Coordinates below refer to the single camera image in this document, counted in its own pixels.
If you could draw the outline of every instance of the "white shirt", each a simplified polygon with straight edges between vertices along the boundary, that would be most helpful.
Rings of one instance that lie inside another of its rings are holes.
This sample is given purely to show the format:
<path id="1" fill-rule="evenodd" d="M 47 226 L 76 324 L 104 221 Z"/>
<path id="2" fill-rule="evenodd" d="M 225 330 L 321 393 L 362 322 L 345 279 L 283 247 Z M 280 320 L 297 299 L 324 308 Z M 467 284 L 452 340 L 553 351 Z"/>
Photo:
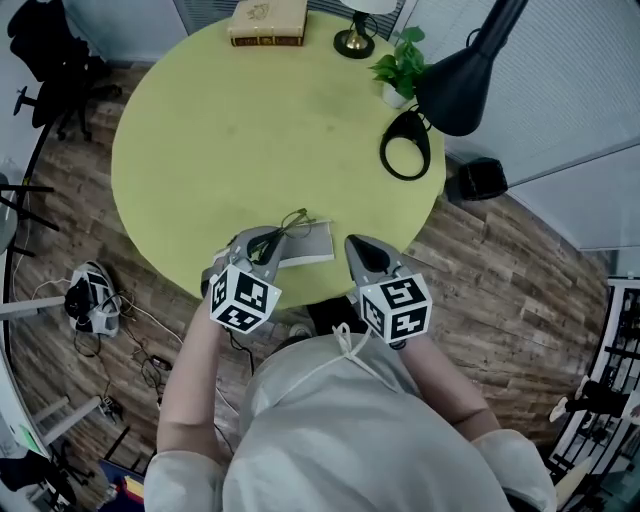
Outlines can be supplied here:
<path id="1" fill-rule="evenodd" d="M 202 455 L 161 453 L 146 511 L 507 512 L 505 489 L 556 510 L 533 443 L 512 430 L 470 443 L 418 398 L 382 340 L 347 345 L 324 336 L 271 356 L 247 389 L 226 476 Z"/>

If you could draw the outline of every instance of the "white pot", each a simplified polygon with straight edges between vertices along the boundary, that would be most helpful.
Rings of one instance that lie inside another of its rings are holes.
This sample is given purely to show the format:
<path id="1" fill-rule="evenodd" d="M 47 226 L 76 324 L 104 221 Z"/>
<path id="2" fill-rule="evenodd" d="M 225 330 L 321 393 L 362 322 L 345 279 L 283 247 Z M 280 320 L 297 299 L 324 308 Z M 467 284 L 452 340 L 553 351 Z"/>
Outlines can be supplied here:
<path id="1" fill-rule="evenodd" d="M 398 94 L 393 85 L 387 82 L 382 86 L 382 100 L 393 108 L 402 108 L 411 101 L 402 96 L 402 94 Z"/>

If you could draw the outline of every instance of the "floor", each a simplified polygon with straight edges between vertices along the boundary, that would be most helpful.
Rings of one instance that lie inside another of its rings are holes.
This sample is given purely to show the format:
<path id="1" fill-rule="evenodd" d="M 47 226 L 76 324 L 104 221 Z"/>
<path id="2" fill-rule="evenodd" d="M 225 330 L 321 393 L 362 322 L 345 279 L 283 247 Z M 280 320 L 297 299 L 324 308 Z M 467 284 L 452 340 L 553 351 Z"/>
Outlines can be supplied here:
<path id="1" fill-rule="evenodd" d="M 66 141 L 47 140 L 33 183 L 53 186 L 56 193 L 33 194 L 30 207 L 57 222 L 61 231 L 31 225 L 28 247 L 38 256 L 23 259 L 15 271 L 15 295 L 27 299 L 41 283 L 69 278 L 80 263 L 97 259 L 137 305 L 183 336 L 198 301 L 158 275 L 138 253 L 110 189 L 115 130 L 144 73 L 114 73 L 124 95 L 91 110 L 92 143 L 84 142 L 73 125 Z M 27 227 L 23 222 L 18 245 L 25 243 Z M 557 427 L 547 421 L 549 410 L 577 385 L 598 343 L 607 305 L 606 258 L 576 252 L 507 196 L 462 208 L 439 200 L 406 254 L 434 299 L 434 340 L 482 388 L 504 427 L 522 431 L 539 445 L 552 442 Z M 64 282 L 48 284 L 37 296 L 62 294 L 66 287 Z M 286 337 L 286 325 L 300 318 L 302 310 L 283 312 L 243 340 L 257 363 Z M 179 342 L 143 314 L 135 312 L 123 325 L 130 335 L 121 332 L 103 341 L 100 357 L 79 354 L 98 349 L 86 336 L 80 335 L 74 348 L 62 308 L 11 326 L 17 380 L 32 411 L 63 395 L 77 405 L 105 390 L 124 407 L 122 422 L 113 424 L 96 411 L 68 434 L 83 465 L 98 475 L 78 491 L 87 507 L 99 502 L 106 485 L 96 461 L 125 424 L 131 433 L 115 453 L 116 462 L 130 465 L 140 455 L 146 460 L 154 449 L 157 395 L 142 375 L 138 342 L 169 361 L 179 350 Z M 250 378 L 246 354 L 225 347 L 222 358 L 218 385 L 238 407 Z M 224 404 L 216 413 L 218 426 L 235 447 L 235 414 Z"/>

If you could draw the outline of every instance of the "yellow table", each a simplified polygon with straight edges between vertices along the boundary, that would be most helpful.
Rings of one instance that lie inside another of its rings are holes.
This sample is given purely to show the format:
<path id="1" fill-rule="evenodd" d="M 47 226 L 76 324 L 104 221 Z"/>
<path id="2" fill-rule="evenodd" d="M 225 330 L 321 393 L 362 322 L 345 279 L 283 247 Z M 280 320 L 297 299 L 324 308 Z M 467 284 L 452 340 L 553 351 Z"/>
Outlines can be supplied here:
<path id="1" fill-rule="evenodd" d="M 393 48 L 377 38 L 370 58 L 342 57 L 333 36 L 349 20 L 310 12 L 302 48 L 234 48 L 226 23 L 172 49 L 129 100 L 112 162 L 122 222 L 160 273 L 197 296 L 200 272 L 233 235 L 304 207 L 333 220 L 336 259 L 280 270 L 278 307 L 343 294 L 348 234 L 404 250 L 424 224 L 445 180 L 443 137 L 429 132 L 423 178 L 387 173 L 378 148 L 399 112 L 367 68 Z M 398 169 L 421 167 L 408 141 L 388 154 Z"/>

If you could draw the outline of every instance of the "table lamp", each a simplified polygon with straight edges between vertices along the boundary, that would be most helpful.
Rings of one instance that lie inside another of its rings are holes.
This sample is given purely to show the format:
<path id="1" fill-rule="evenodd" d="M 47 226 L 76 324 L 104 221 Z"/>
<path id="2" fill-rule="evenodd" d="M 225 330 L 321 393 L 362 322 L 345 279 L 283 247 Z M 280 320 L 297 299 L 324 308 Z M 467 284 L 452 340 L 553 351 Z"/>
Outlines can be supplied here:
<path id="1" fill-rule="evenodd" d="M 373 53 L 375 43 L 365 30 L 371 14 L 389 14 L 396 8 L 396 0 L 340 0 L 353 9 L 353 22 L 348 30 L 341 30 L 333 38 L 333 47 L 350 59 L 366 59 Z"/>
<path id="2" fill-rule="evenodd" d="M 387 171 L 406 181 L 416 180 L 427 172 L 431 160 L 429 139 L 418 113 L 429 122 L 429 128 L 433 126 L 447 135 L 462 137 L 478 128 L 493 62 L 526 5 L 527 0 L 496 0 L 482 27 L 467 37 L 466 48 L 422 72 L 414 83 L 417 111 L 400 114 L 382 138 L 380 157 Z M 477 36 L 470 43 L 475 32 Z M 397 137 L 413 141 L 422 153 L 423 167 L 415 176 L 401 175 L 387 162 L 386 145 Z"/>

